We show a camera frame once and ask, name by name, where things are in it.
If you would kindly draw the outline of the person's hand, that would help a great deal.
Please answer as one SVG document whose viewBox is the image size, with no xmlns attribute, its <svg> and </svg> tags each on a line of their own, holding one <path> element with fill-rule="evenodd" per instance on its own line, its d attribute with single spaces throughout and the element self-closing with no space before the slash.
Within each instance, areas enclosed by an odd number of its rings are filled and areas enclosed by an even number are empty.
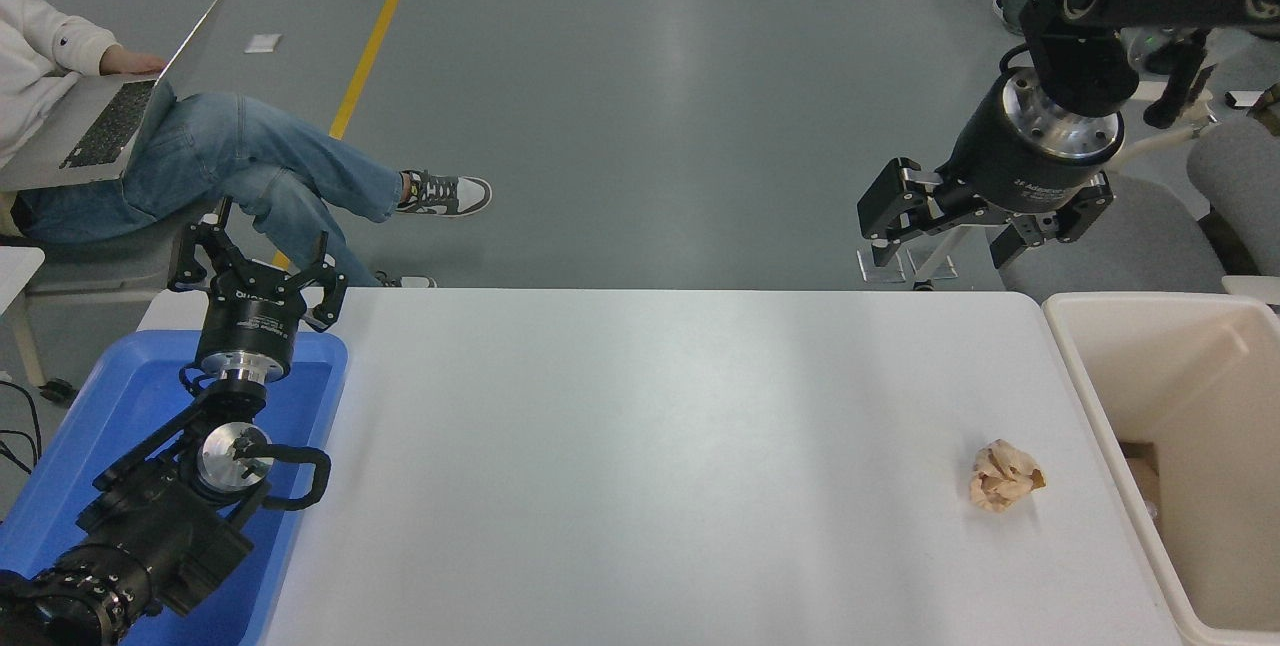
<svg viewBox="0 0 1280 646">
<path fill-rule="evenodd" d="M 100 75 L 154 75 L 168 67 L 165 58 L 150 52 L 134 52 L 122 43 L 113 43 L 101 54 Z"/>
</svg>

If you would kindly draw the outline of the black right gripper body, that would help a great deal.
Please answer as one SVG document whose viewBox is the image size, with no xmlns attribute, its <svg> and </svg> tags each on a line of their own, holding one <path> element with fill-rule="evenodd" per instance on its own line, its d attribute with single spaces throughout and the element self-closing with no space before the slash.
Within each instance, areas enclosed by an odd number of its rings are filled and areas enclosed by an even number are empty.
<svg viewBox="0 0 1280 646">
<path fill-rule="evenodd" d="M 1044 214 L 1068 203 L 1117 151 L 1117 116 L 1080 116 L 1036 75 L 1001 75 L 956 139 L 948 177 L 993 207 Z"/>
</svg>

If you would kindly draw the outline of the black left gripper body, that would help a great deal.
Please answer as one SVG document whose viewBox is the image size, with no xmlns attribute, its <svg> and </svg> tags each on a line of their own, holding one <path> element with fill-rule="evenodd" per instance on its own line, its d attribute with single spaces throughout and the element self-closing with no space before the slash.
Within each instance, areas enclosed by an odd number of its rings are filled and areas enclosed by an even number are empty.
<svg viewBox="0 0 1280 646">
<path fill-rule="evenodd" d="M 210 283 L 196 359 L 216 354 L 252 353 L 274 362 L 289 362 L 300 321 L 306 310 L 301 287 L 262 264 L 250 264 L 246 274 L 227 269 Z"/>
</svg>

